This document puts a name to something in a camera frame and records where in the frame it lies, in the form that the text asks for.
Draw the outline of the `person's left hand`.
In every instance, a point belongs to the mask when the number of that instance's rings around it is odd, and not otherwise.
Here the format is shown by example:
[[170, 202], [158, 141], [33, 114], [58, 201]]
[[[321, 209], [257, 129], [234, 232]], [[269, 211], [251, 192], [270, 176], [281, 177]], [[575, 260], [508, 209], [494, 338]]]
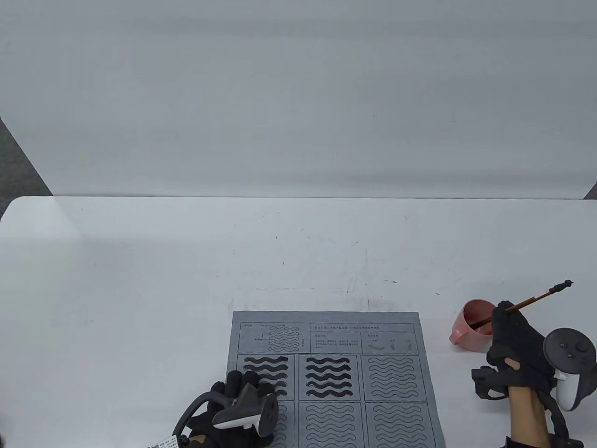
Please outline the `person's left hand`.
[[277, 420], [274, 386], [256, 372], [231, 371], [188, 406], [173, 435], [186, 448], [264, 448]]

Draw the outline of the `person's right hand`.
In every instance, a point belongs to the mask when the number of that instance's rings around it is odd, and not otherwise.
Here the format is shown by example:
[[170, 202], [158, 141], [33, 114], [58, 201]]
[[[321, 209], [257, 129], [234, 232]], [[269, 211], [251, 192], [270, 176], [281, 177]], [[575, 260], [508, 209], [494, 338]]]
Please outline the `person's right hand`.
[[501, 301], [491, 317], [493, 339], [486, 355], [488, 365], [471, 371], [480, 399], [509, 397], [509, 388], [524, 387], [550, 394], [555, 387], [555, 370], [543, 352], [544, 336], [520, 311], [507, 312], [510, 301]]

